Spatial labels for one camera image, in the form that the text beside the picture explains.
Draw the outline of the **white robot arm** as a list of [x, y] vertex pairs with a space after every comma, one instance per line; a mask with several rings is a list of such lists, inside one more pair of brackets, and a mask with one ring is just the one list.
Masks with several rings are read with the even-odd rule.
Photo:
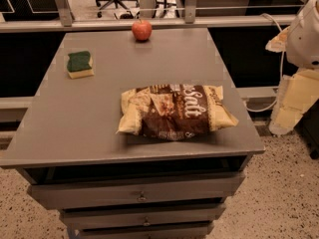
[[319, 100], [319, 0], [309, 0], [266, 49], [285, 52], [287, 61], [298, 68], [292, 76], [282, 76], [271, 114], [271, 133], [284, 135]]

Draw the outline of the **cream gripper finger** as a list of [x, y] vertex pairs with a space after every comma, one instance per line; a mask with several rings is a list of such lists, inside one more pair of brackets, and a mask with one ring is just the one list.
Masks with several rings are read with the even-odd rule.
[[270, 52], [280, 53], [286, 51], [286, 43], [289, 28], [286, 27], [278, 35], [272, 38], [265, 46], [265, 49]]

